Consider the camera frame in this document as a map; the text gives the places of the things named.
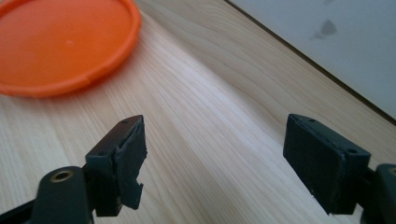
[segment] wooden table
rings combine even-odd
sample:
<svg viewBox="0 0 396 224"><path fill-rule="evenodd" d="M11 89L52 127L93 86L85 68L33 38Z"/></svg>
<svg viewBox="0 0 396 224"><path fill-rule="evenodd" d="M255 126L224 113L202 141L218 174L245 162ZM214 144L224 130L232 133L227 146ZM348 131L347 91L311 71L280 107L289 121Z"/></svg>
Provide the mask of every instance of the wooden table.
<svg viewBox="0 0 396 224"><path fill-rule="evenodd" d="M53 169L82 166L143 114L140 208L96 223L359 223L328 217L282 156L289 113L396 162L396 127L223 1L136 1L139 42L109 78L64 96L0 96L0 213Z"/></svg>

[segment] orange plastic lid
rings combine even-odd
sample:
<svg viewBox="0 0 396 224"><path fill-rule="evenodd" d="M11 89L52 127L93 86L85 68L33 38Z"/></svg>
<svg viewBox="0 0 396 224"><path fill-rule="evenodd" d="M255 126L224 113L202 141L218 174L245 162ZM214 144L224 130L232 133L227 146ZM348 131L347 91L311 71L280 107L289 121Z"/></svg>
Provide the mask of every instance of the orange plastic lid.
<svg viewBox="0 0 396 224"><path fill-rule="evenodd" d="M46 97L115 70L141 24L131 0L5 0L0 3L0 93Z"/></svg>

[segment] metal screw hole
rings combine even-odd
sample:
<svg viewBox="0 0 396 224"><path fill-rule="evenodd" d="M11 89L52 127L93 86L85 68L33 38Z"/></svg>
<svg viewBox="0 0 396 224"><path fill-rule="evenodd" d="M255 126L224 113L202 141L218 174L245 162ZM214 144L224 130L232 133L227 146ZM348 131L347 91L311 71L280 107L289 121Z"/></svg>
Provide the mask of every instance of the metal screw hole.
<svg viewBox="0 0 396 224"><path fill-rule="evenodd" d="M50 181L53 182L53 183L63 182L66 179L69 179L70 177L72 177L72 175L73 175L72 171L68 171L68 170L60 171L60 172L56 173L55 175L53 175L50 178Z"/></svg>

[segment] black plastic part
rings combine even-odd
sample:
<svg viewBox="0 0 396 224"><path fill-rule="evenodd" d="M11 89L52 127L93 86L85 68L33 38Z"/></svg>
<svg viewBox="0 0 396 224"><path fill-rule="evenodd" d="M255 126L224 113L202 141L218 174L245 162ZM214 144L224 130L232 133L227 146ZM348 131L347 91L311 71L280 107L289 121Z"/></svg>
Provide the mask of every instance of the black plastic part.
<svg viewBox="0 0 396 224"><path fill-rule="evenodd" d="M116 217L122 204L137 209L143 185L136 178L147 157L143 116L120 121L85 157L96 188L96 215Z"/></svg>
<svg viewBox="0 0 396 224"><path fill-rule="evenodd" d="M373 183L375 204L381 211L381 217L387 224L396 223L396 165L379 165Z"/></svg>
<svg viewBox="0 0 396 224"><path fill-rule="evenodd" d="M81 168L64 167L41 179L31 223L93 223Z"/></svg>
<svg viewBox="0 0 396 224"><path fill-rule="evenodd" d="M370 153L320 122L288 118L283 155L329 214L352 214Z"/></svg>
<svg viewBox="0 0 396 224"><path fill-rule="evenodd" d="M27 223L30 221L34 202L35 201L24 203L23 205L4 213L0 216L0 224Z"/></svg>

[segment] wall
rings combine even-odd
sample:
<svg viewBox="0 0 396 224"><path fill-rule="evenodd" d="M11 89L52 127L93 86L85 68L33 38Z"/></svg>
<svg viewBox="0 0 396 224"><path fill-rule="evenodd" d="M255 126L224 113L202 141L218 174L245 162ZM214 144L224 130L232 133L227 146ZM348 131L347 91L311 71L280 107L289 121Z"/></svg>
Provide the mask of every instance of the wall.
<svg viewBox="0 0 396 224"><path fill-rule="evenodd" d="M231 2L396 119L396 1Z"/></svg>

